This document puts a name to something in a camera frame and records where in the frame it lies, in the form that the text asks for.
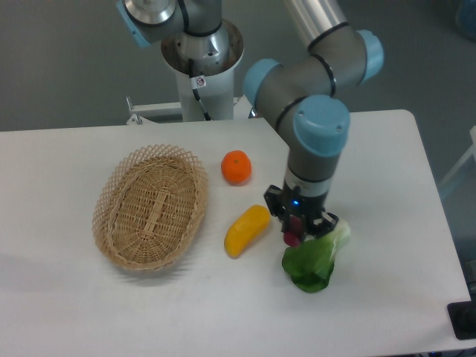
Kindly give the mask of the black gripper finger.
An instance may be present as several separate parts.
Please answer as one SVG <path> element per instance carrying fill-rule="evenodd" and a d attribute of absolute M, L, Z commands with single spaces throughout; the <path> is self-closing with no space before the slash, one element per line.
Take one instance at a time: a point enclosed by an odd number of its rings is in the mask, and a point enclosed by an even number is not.
<path fill-rule="evenodd" d="M 283 190 L 272 184 L 267 188 L 263 196 L 269 213 L 279 219 L 281 222 L 281 230 L 287 231 L 289 227 L 289 215 L 283 203 Z"/>
<path fill-rule="evenodd" d="M 334 231 L 338 222 L 338 216 L 336 216 L 334 213 L 323 210 L 319 218 L 307 223 L 306 234 L 314 238 L 321 238 Z"/>

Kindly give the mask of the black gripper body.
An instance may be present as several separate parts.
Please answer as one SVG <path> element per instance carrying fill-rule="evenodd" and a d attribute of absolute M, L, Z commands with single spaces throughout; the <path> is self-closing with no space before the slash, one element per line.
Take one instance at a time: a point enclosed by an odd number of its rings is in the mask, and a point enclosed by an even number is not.
<path fill-rule="evenodd" d="M 296 216 L 302 222 L 303 234 L 306 234 L 306 226 L 309 221 L 313 221 L 321 216 L 325 210 L 324 202 L 327 193 L 318 196 L 305 196 L 299 187 L 293 189 L 283 188 L 283 203 L 288 211 L 289 218 Z"/>

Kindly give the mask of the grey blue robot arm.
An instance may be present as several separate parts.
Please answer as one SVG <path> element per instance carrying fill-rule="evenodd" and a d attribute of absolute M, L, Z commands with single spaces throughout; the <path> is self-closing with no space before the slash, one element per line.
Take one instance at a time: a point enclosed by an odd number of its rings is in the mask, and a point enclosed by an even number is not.
<path fill-rule="evenodd" d="M 141 47 L 159 42 L 175 72 L 185 121 L 229 119 L 233 71 L 244 45 L 222 16 L 220 1 L 118 1 L 118 12 Z M 333 231 L 338 217 L 324 208 L 347 141 L 350 114 L 337 90 L 358 86 L 382 68 L 379 39 L 353 30 L 336 1 L 288 1 L 308 57 L 286 67 L 262 59 L 243 81 L 245 98 L 289 146 L 282 187 L 265 192 L 269 212 L 290 245 Z"/>

